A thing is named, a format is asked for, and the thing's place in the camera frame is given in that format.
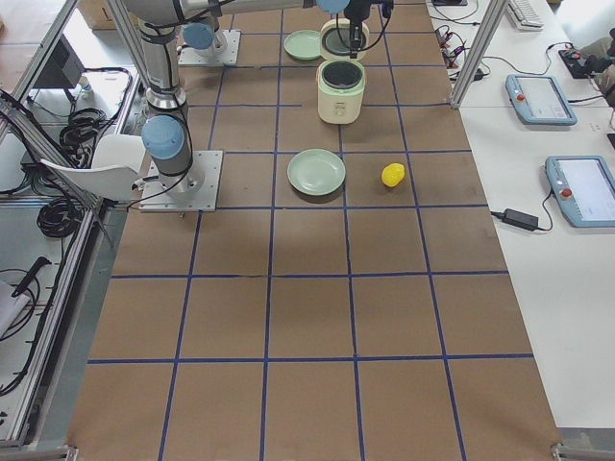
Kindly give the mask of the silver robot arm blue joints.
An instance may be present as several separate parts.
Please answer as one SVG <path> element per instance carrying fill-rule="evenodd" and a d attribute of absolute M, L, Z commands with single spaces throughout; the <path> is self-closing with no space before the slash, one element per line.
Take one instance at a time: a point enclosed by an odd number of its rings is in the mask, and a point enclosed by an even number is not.
<path fill-rule="evenodd" d="M 141 138 L 159 171 L 169 177 L 186 175 L 193 159 L 187 124 L 188 107 L 180 83 L 175 55 L 182 26 L 206 24 L 215 31 L 224 14 L 270 12 L 318 7 L 326 13 L 345 15 L 349 1 L 125 1 L 138 20 L 140 44 L 147 72 L 146 100 L 154 113 Z"/>

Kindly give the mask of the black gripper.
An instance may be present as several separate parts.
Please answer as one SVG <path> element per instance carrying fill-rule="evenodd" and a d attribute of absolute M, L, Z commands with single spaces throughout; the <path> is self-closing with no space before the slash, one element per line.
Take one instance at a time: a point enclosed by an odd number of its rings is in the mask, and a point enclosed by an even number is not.
<path fill-rule="evenodd" d="M 362 21 L 369 18 L 371 0 L 350 0 L 345 8 L 345 17 L 349 19 L 349 49 L 356 52 L 362 45 Z"/>

